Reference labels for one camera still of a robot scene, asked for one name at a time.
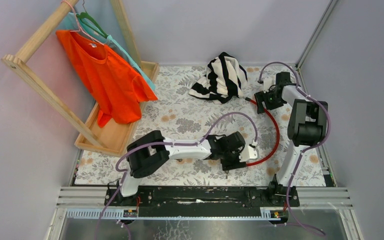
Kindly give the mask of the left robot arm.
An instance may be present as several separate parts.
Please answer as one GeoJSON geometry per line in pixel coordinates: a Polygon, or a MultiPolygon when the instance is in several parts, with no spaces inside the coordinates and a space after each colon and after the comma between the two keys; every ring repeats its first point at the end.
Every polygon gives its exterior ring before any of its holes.
{"type": "Polygon", "coordinates": [[[201,139],[172,139],[153,130],[129,144],[120,158],[128,169],[119,182],[116,199],[124,206],[132,204],[143,178],[155,173],[169,160],[220,160],[223,171],[245,168],[258,158],[256,142],[246,144],[236,131],[230,135],[207,134],[201,139]]]}

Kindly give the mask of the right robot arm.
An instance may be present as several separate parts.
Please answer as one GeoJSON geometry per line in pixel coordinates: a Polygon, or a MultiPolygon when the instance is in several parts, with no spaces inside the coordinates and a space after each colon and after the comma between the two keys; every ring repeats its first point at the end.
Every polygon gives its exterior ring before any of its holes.
{"type": "Polygon", "coordinates": [[[300,166],[302,151],[322,142],[327,134],[328,103],[313,101],[302,94],[302,89],[291,81],[289,72],[279,72],[275,76],[275,84],[267,91],[254,94],[257,113],[274,110],[289,104],[292,107],[287,126],[289,146],[280,171],[269,183],[265,197],[273,206],[281,205],[285,200],[296,200],[296,188],[290,183],[293,173],[300,166]]]}

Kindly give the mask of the red cable lock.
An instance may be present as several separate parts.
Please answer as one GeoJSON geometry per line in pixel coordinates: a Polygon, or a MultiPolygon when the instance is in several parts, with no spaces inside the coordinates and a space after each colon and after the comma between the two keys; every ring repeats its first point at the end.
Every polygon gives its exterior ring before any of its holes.
{"type": "Polygon", "coordinates": [[[245,169],[247,171],[267,170],[273,173],[278,172],[282,165],[280,159],[282,135],[276,119],[269,111],[258,114],[254,100],[243,100],[241,111],[253,120],[258,135],[256,140],[258,159],[248,162],[245,169]]]}

